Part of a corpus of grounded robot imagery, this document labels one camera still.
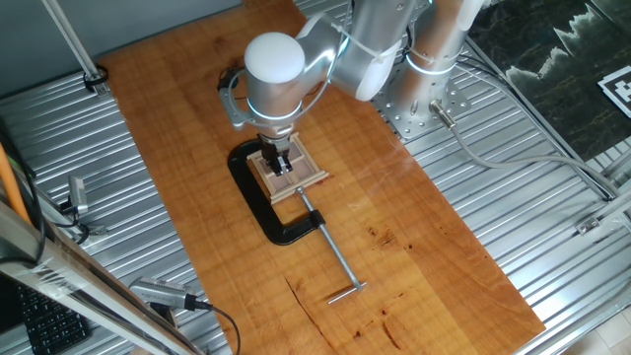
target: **keyboard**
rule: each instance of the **keyboard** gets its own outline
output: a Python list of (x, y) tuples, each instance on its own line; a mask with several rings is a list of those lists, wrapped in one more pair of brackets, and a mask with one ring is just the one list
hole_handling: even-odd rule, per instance
[(35, 355), (59, 354), (90, 337), (85, 318), (24, 285), (18, 285), (24, 324)]

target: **cable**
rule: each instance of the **cable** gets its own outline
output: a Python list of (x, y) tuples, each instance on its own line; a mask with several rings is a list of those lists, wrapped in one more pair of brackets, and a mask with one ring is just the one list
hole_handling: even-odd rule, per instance
[(414, 25), (415, 24), (416, 24), (415, 22), (411, 23), (411, 24), (409, 24), (407, 26), (407, 28), (405, 28), (405, 32), (407, 33), (407, 45), (406, 45), (407, 47), (404, 49), (404, 51), (416, 55), (417, 57), (425, 60), (430, 65), (434, 64), (435, 62), (454, 60), (454, 59), (458, 58), (462, 54), (462, 51), (464, 50), (464, 45), (456, 53), (456, 55), (451, 56), (451, 57), (445, 57), (445, 58), (433, 58), (433, 57), (429, 57), (427, 55), (423, 55), (423, 54), (417, 52), (416, 49), (414, 49), (414, 44), (416, 42), (416, 37), (412, 36), (416, 32), (416, 31), (414, 31)]
[[(463, 55), (463, 57), (465, 57), (465, 58), (467, 58), (467, 59), (470, 59), (470, 60), (473, 60), (473, 61), (476, 61), (476, 62), (479, 62), (479, 63), (481, 63), (481, 64), (485, 65), (486, 67), (488, 67), (488, 68), (491, 68), (491, 69), (492, 69), (492, 67), (491, 67), (489, 64), (484, 63), (483, 61), (481, 61), (481, 60), (479, 60), (479, 59), (476, 59), (476, 58), (473, 58), (473, 57), (470, 57), (470, 56), (466, 56), (466, 55)], [(486, 71), (486, 70), (484, 70), (484, 69), (482, 69), (482, 68), (480, 68), (480, 67), (477, 67), (477, 66), (472, 65), (472, 64), (469, 64), (469, 63), (465, 63), (465, 62), (458, 62), (458, 63), (459, 63), (459, 64), (466, 64), (466, 65), (468, 65), (468, 66), (470, 66), (470, 67), (472, 67), (472, 68), (475, 68), (475, 69), (477, 69), (477, 70), (483, 71), (483, 72), (485, 72), (485, 73), (487, 73), (487, 74), (491, 75), (492, 77), (496, 78), (497, 80), (500, 80), (500, 81), (503, 81), (503, 82), (507, 82), (507, 81), (506, 81), (506, 79), (505, 79), (504, 77), (502, 77), (502, 76), (501, 76), (500, 74), (498, 74), (498, 73), (490, 73), (489, 71)], [(477, 78), (478, 80), (481, 80), (481, 81), (483, 81), (483, 82), (485, 82), (485, 83), (487, 83), (487, 84), (489, 84), (489, 85), (493, 86), (493, 87), (494, 87), (494, 88), (496, 88), (496, 89), (499, 89), (499, 90), (501, 90), (501, 91), (503, 91), (503, 90), (504, 90), (503, 88), (499, 87), (499, 86), (498, 86), (498, 85), (496, 85), (495, 83), (492, 83), (492, 82), (490, 82), (490, 81), (486, 80), (485, 78), (483, 78), (483, 77), (481, 77), (481, 76), (478, 76), (477, 74), (475, 74), (475, 73), (474, 73), (474, 72), (472, 72), (472, 71), (469, 71), (469, 70), (467, 70), (467, 69), (465, 69), (465, 68), (462, 68), (462, 67), (458, 67), (458, 68), (459, 68), (459, 69), (461, 69), (461, 70), (463, 70), (463, 71), (465, 71), (465, 72), (467, 72), (467, 73), (468, 73), (469, 75), (471, 75), (472, 77), (475, 77), (475, 78)], [(522, 98), (518, 95), (518, 93), (517, 93), (517, 92), (516, 92), (516, 91), (515, 91), (515, 90), (514, 90), (514, 89), (513, 89), (510, 85), (508, 85), (508, 86), (507, 86), (507, 88), (508, 88), (508, 90), (510, 90), (510, 91), (511, 91), (511, 93), (515, 96), (515, 98), (516, 98), (516, 99), (517, 99), (517, 100), (518, 100), (518, 101), (522, 104), (522, 106), (523, 106), (523, 107), (525, 107), (525, 108), (528, 110), (528, 112), (530, 113), (530, 115), (535, 116), (534, 112), (532, 112), (532, 110), (531, 110), (531, 109), (530, 109), (530, 108), (526, 105), (526, 103), (524, 102), (524, 100), (522, 100)], [(464, 142), (463, 142), (463, 141), (458, 141), (458, 143), (460, 143), (460, 146), (462, 146), (462, 143), (464, 143)], [(576, 159), (573, 159), (573, 158), (568, 158), (568, 157), (558, 157), (558, 156), (556, 156), (556, 157), (555, 157), (555, 156), (537, 156), (537, 157), (533, 157), (533, 158), (553, 158), (553, 159), (541, 159), (540, 161), (541, 161), (541, 162), (542, 162), (542, 161), (555, 161), (555, 162), (565, 163), (565, 164), (569, 164), (569, 165), (574, 165), (574, 166), (578, 167), (579, 169), (583, 170), (584, 172), (586, 172), (586, 173), (587, 173), (587, 175), (588, 175), (588, 177), (589, 177), (589, 178), (591, 178), (591, 179), (594, 181), (594, 183), (595, 183), (596, 185), (598, 185), (598, 187), (599, 187), (600, 189), (602, 189), (602, 190), (606, 191), (607, 193), (609, 193), (609, 194), (610, 194), (611, 196), (613, 196), (613, 197), (617, 197), (617, 196), (619, 196), (619, 195), (620, 195), (620, 192), (619, 192), (619, 191), (618, 191), (618, 189), (615, 187), (615, 185), (613, 185), (613, 183), (611, 183), (611, 182), (610, 182), (610, 181), (609, 181), (606, 177), (604, 177), (601, 173), (597, 172), (596, 170), (594, 170), (594, 169), (590, 168), (590, 167), (589, 167), (588, 165), (586, 165), (585, 163), (580, 162), (580, 161), (578, 161), (578, 160), (576, 160)], [(556, 159), (556, 158), (564, 158), (564, 161), (560, 161), (560, 160), (558, 160), (558, 159)], [(479, 161), (477, 161), (477, 160), (475, 160), (475, 161), (476, 161), (478, 164), (481, 164), (481, 165), (486, 166), (485, 164), (482, 164), (481, 162), (479, 162)]]
[(90, 228), (83, 224), (78, 224), (79, 229), (83, 232), (79, 241), (77, 241), (77, 245), (80, 246), (83, 242), (85, 242), (90, 236)]
[(226, 320), (229, 320), (230, 323), (233, 324), (233, 327), (235, 328), (235, 334), (237, 335), (237, 355), (241, 354), (241, 334), (239, 333), (239, 327), (237, 326), (237, 323), (235, 322), (234, 319), (232, 319), (232, 317), (228, 316), (227, 313), (225, 313), (224, 311), (216, 308), (215, 306), (205, 303), (205, 302), (201, 302), (201, 301), (195, 301), (195, 308), (196, 309), (200, 309), (200, 310), (208, 310), (208, 311), (214, 311), (222, 316), (224, 316), (226, 318)]
[(337, 25), (337, 24), (333, 24), (331, 23), (331, 26), (336, 29), (339, 33), (343, 34), (344, 36), (346, 36), (350, 41), (352, 41), (353, 43), (355, 43), (355, 45), (357, 45), (360, 49), (362, 49), (363, 51), (365, 51), (366, 53), (372, 55), (373, 57), (375, 57), (377, 59), (377, 61), (379, 63), (383, 63), (384, 62), (384, 58), (393, 54), (394, 52), (398, 51), (398, 47), (394, 47), (392, 46), (390, 48), (390, 50), (386, 50), (383, 51), (381, 53), (372, 50), (370, 48), (368, 48), (365, 44), (363, 44), (362, 42), (360, 42), (358, 39), (354, 38), (353, 36), (351, 36), (351, 34), (349, 34), (345, 29), (343, 29), (341, 26)]
[(9, 197), (9, 203), (11, 204), (11, 208), (20, 216), (23, 220), (25, 220), (30, 225), (31, 218), (29, 218), (29, 213), (27, 212), (27, 207), (24, 205), (24, 200), (22, 199), (22, 194), (20, 194), (20, 189), (18, 188), (18, 182), (16, 181), (16, 176), (13, 174), (13, 169), (11, 169), (11, 164), (9, 163), (9, 159), (7, 159), (7, 154), (0, 143), (0, 179), (4, 183), (4, 188), (7, 192), (7, 197)]
[(77, 216), (76, 213), (73, 213), (73, 215), (72, 215), (72, 224), (65, 225), (65, 224), (61, 224), (61, 223), (55, 223), (55, 226), (57, 226), (59, 228), (72, 228), (72, 227), (77, 227), (78, 224), (79, 224), (79, 216)]
[(26, 257), (8, 256), (8, 257), (3, 257), (0, 259), (0, 265), (5, 265), (9, 263), (22, 263), (22, 264), (27, 265), (29, 268), (37, 267), (37, 264), (35, 263), (34, 260), (31, 260)]
[(514, 161), (501, 162), (501, 163), (489, 162), (480, 158), (475, 153), (473, 153), (473, 151), (471, 151), (469, 146), (462, 139), (462, 136), (460, 136), (460, 132), (458, 131), (457, 126), (452, 127), (451, 132), (456, 138), (457, 143), (460, 145), (460, 147), (462, 147), (462, 150), (466, 152), (466, 154), (468, 154), (469, 157), (471, 157), (471, 159), (473, 159), (475, 163), (481, 166), (492, 168), (492, 169), (502, 169), (502, 168), (510, 168), (514, 166), (521, 166), (521, 165), (539, 163), (539, 162), (558, 162), (558, 163), (569, 164), (591, 175), (593, 179), (597, 180), (597, 182), (605, 186), (609, 190), (609, 193), (611, 193), (613, 196), (618, 197), (620, 195), (620, 191), (618, 191), (617, 187), (615, 187), (613, 183), (611, 183), (611, 181), (606, 179), (599, 172), (592, 169), (587, 164), (583, 162), (579, 162), (576, 159), (572, 159), (568, 157), (561, 157), (561, 156), (534, 156), (534, 157), (517, 159)]
[[(347, 30), (348, 19), (350, 17), (351, 12), (352, 12), (352, 5), (353, 5), (353, 2), (349, 1), (348, 5), (346, 6), (346, 16), (344, 17), (344, 28), (343, 28), (344, 32), (346, 32), (346, 30)], [(326, 72), (326, 79), (324, 80), (324, 84), (319, 89), (319, 92), (317, 92), (317, 95), (315, 96), (315, 98), (307, 105), (307, 107), (305, 107), (305, 109), (301, 110), (297, 115), (295, 115), (293, 118), (291, 118), (289, 121), (287, 121), (287, 124), (295, 122), (298, 118), (302, 117), (305, 113), (307, 113), (317, 103), (317, 101), (319, 101), (319, 98), (322, 97), (322, 94), (324, 94), (324, 90), (326, 90), (326, 87), (329, 84), (331, 73), (333, 72), (333, 69), (335, 68), (335, 63), (337, 62), (337, 57), (339, 56), (339, 50), (342, 47), (342, 42), (343, 41), (344, 41), (344, 33), (340, 33), (339, 43), (337, 44), (338, 55), (335, 55), (333, 57), (333, 60), (331, 60), (331, 63), (329, 64), (328, 70)], [(268, 128), (269, 127), (275, 127), (276, 126), (275, 124), (259, 123), (259, 122), (254, 121), (253, 119), (250, 119), (249, 117), (243, 116), (241, 114), (241, 111), (239, 110), (239, 108), (235, 104), (235, 97), (233, 96), (233, 85), (235, 84), (235, 81), (237, 80), (237, 78), (242, 76), (244, 74), (244, 72), (245, 72), (245, 69), (240, 70), (230, 80), (230, 83), (228, 84), (228, 102), (230, 103), (231, 109), (234, 112), (236, 112), (243, 120), (247, 121), (249, 124), (251, 124), (251, 125), (253, 125), (255, 127), (268, 127)]]
[(497, 73), (494, 73), (494, 72), (492, 72), (492, 71), (490, 71), (490, 70), (487, 70), (487, 69), (484, 69), (484, 68), (480, 68), (480, 67), (479, 67), (479, 66), (477, 66), (477, 65), (474, 65), (474, 64), (471, 64), (471, 63), (467, 63), (467, 62), (465, 62), (465, 61), (461, 61), (461, 60), (459, 60), (459, 61), (457, 62), (457, 64), (464, 64), (464, 65), (468, 66), (468, 67), (469, 67), (469, 68), (471, 68), (471, 69), (479, 70), (479, 71), (481, 71), (481, 72), (483, 72), (483, 73), (485, 73), (485, 74), (487, 74), (487, 75), (490, 75), (490, 76), (492, 76), (492, 77), (494, 77), (494, 78), (497, 78), (497, 79), (499, 79), (499, 80), (504, 81), (504, 80), (503, 80), (500, 76), (498, 76), (498, 74), (497, 74)]
[[(33, 210), (30, 211), (31, 221), (33, 221), (34, 225), (37, 225), (39, 229), (39, 245), (37, 247), (35, 265), (39, 265), (39, 262), (41, 261), (41, 256), (43, 255), (44, 247), (46, 245), (46, 233), (45, 233), (44, 222), (43, 222), (43, 214), (41, 213), (41, 205), (39, 204), (39, 198), (37, 197), (37, 189), (35, 188), (35, 183), (33, 182), (33, 178), (29, 174), (29, 169), (27, 167), (27, 164), (25, 163), (24, 158), (22, 157), (22, 154), (20, 154), (20, 151), (18, 150), (16, 145), (9, 138), (9, 136), (7, 136), (7, 134), (5, 134), (2, 130), (0, 130), (0, 138), (2, 138), (2, 141), (4, 142), (4, 144), (8, 145), (9, 148), (11, 148), (15, 152), (15, 160), (17, 161), (18, 165), (22, 169), (22, 172), (24, 173), (25, 178), (27, 180), (27, 184), (29, 185), (29, 190), (31, 191), (30, 198), (33, 200), (33, 207), (35, 208), (35, 211)], [(15, 261), (15, 258), (13, 259), (14, 261), (8, 261), (8, 262), (21, 262), (21, 261)]]

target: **metal bracket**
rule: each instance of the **metal bracket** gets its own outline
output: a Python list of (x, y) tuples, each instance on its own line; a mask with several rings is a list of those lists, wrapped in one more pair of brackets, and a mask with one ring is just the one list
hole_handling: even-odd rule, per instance
[(576, 226), (576, 230), (583, 236), (587, 232), (600, 226), (600, 222), (596, 217), (590, 217)]
[(92, 242), (95, 242), (98, 239), (106, 238), (109, 235), (107, 228), (104, 225), (89, 225), (88, 229), (90, 230), (90, 239)]
[(78, 214), (88, 212), (88, 196), (83, 177), (68, 177), (68, 189), (70, 190), (68, 199), (72, 209)]
[(228, 114), (228, 119), (230, 120), (230, 123), (233, 124), (233, 127), (235, 127), (236, 130), (244, 129), (244, 124), (247, 121), (254, 120), (250, 111), (242, 111), (237, 107), (237, 103), (235, 102), (234, 98), (232, 98), (231, 102), (228, 88), (223, 88), (219, 90), (219, 100), (221, 101), (221, 105), (224, 106), (224, 110)]

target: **wooden table surface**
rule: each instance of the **wooden table surface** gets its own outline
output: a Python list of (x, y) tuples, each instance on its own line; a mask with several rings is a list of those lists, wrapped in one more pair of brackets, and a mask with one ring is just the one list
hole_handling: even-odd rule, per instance
[[(242, 353), (495, 355), (542, 332), (373, 107), (335, 88), (298, 124), (330, 173), (307, 196), (368, 285), (328, 305), (350, 281), (320, 231), (286, 247), (265, 238), (226, 164), (255, 131), (233, 130), (217, 80), (255, 36), (294, 36), (305, 19), (291, 0), (244, 2), (101, 60), (206, 294), (240, 328)], [(306, 212), (296, 195), (275, 208), (283, 221)]]

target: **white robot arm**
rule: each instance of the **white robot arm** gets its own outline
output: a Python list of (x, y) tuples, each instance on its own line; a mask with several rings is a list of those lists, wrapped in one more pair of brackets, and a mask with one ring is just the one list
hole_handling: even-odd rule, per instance
[[(324, 82), (321, 91), (330, 83), (359, 101), (368, 101), (376, 95), (389, 76), (417, 1), (356, 0), (353, 1), (350, 34), (322, 13), (309, 19), (295, 38), (268, 33), (256, 37), (247, 46), (245, 73), (249, 110), (237, 108), (231, 95), (234, 81), (220, 89), (220, 99), (236, 129), (243, 128), (245, 123), (257, 128), (263, 158), (276, 175), (292, 170), (287, 158), (289, 136), (295, 121), (305, 112), (303, 97), (321, 82)], [(421, 34), (413, 51), (441, 55), (443, 59), (424, 62), (422, 58), (412, 60), (408, 56), (407, 66), (416, 69), (425, 65), (430, 76), (440, 66), (441, 76), (449, 79), (450, 66), (456, 62), (457, 53), (483, 0), (436, 2), (431, 7), (436, 10), (436, 15), (426, 27), (429, 38)], [(445, 56), (454, 58), (446, 61)], [(426, 81), (418, 78), (423, 72), (405, 72), (405, 78), (411, 77), (411, 83), (406, 79), (398, 81), (401, 89), (397, 91), (405, 92), (401, 104), (407, 106), (410, 100), (413, 103), (416, 100), (418, 105), (415, 96), (426, 100), (429, 94)], [(437, 88), (432, 87), (432, 91), (437, 92)], [(425, 110), (429, 110), (429, 101)]]

